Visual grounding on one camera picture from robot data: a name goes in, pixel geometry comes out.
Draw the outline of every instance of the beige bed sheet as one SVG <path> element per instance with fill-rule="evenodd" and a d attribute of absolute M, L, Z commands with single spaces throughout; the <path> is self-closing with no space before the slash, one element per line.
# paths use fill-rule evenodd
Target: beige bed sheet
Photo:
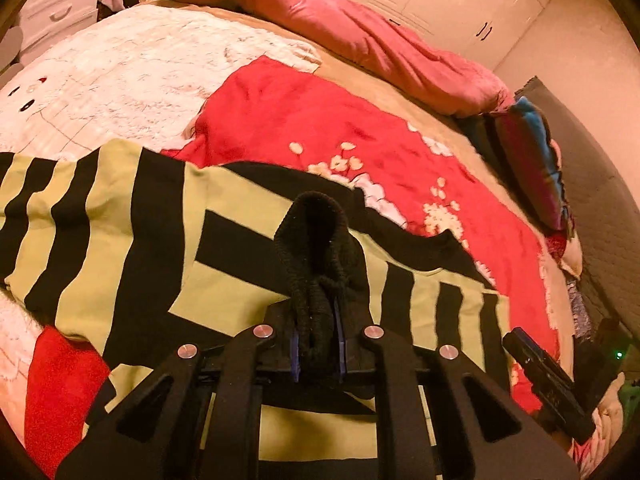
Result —
<path fill-rule="evenodd" d="M 399 91 L 399 89 L 389 83 L 364 72 L 346 60 L 339 59 L 317 43 L 302 38 L 274 23 L 268 23 L 252 16 L 230 12 L 225 9 L 179 4 L 171 0 L 153 0 L 148 2 L 148 4 L 208 12 L 225 20 L 241 22 L 251 27 L 270 30 L 286 38 L 308 41 L 318 50 L 322 59 L 322 65 L 315 72 L 317 76 L 340 85 L 352 94 L 375 104 L 385 112 L 409 121 L 422 133 L 427 134 L 428 132 L 429 137 L 444 143 L 457 156 L 458 160 L 460 160 L 478 180 L 485 184 L 510 211 L 531 226 L 522 209 L 515 203 L 504 186 L 488 169 L 480 155 L 476 153 L 476 150 L 468 139 L 456 128 L 453 121 L 447 117 L 431 112 L 425 105 L 412 101 Z M 538 236 L 544 251 L 545 283 L 549 294 L 547 309 L 551 326 L 558 329 L 561 355 L 560 364 L 569 375 L 573 376 L 574 322 L 564 276 L 546 251 L 542 234 L 533 226 L 531 226 L 531 229 Z"/>

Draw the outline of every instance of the striped shirt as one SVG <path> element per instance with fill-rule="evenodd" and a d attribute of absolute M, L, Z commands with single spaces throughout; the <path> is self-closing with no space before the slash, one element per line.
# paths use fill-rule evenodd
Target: striped shirt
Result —
<path fill-rule="evenodd" d="M 361 251 L 366 286 L 349 306 L 363 309 L 359 319 L 424 348 L 455 345 L 509 387 L 507 298 L 451 232 L 409 234 L 366 208 L 359 189 L 269 164 L 198 170 L 124 140 L 77 162 L 1 153 L 0 178 L 4 283 L 112 370 L 88 424 L 180 345 L 224 344 L 288 298 L 273 236 L 309 190 L 340 204 Z M 264 403 L 265 478 L 375 478 L 372 401 L 267 390 Z"/>

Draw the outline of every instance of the metal screw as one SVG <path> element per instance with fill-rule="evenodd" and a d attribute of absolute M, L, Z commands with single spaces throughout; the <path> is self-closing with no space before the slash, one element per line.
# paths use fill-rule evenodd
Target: metal screw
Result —
<path fill-rule="evenodd" d="M 178 356 L 182 359 L 191 359 L 198 353 L 198 347 L 196 345 L 187 344 L 178 348 Z"/>
<path fill-rule="evenodd" d="M 440 355 L 445 359 L 455 359 L 459 354 L 460 352 L 458 352 L 458 349 L 453 345 L 444 345 L 440 347 Z"/>
<path fill-rule="evenodd" d="M 380 339 L 383 335 L 385 335 L 385 331 L 382 330 L 381 326 L 378 325 L 370 325 L 364 329 L 364 335 L 369 339 Z"/>
<path fill-rule="evenodd" d="M 261 339 L 269 337 L 273 334 L 273 327 L 271 325 L 258 325 L 254 328 L 254 335 Z"/>

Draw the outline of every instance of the cabinet handle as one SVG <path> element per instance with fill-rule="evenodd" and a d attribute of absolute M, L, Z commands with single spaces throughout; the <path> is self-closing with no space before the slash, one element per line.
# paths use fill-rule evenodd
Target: cabinet handle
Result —
<path fill-rule="evenodd" d="M 489 22 L 484 22 L 484 27 L 480 29 L 480 32 L 476 34 L 476 38 L 482 34 L 482 31 L 486 29 L 486 26 L 489 25 Z"/>
<path fill-rule="evenodd" d="M 63 10 L 62 12 L 54 12 L 52 15 L 50 15 L 51 21 L 52 22 L 59 22 L 60 20 L 62 20 L 63 18 L 66 18 L 67 15 L 71 12 L 71 5 L 69 5 L 66 10 Z"/>
<path fill-rule="evenodd" d="M 484 41 L 484 40 L 486 40 L 487 36 L 488 36 L 489 34 L 491 34 L 491 31 L 492 31 L 492 30 L 494 30 L 494 28 L 493 28 L 493 27 L 489 27 L 489 32 L 488 32 L 488 33 L 486 33 L 486 34 L 484 35 L 484 38 L 482 38 L 482 40 L 480 40 L 480 41 Z"/>

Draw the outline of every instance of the wall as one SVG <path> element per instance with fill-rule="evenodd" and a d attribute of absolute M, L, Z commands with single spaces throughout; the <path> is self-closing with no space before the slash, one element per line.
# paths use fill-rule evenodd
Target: wall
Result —
<path fill-rule="evenodd" d="M 640 205 L 640 52 L 607 0 L 551 0 L 495 73 L 537 75 L 587 127 Z"/>

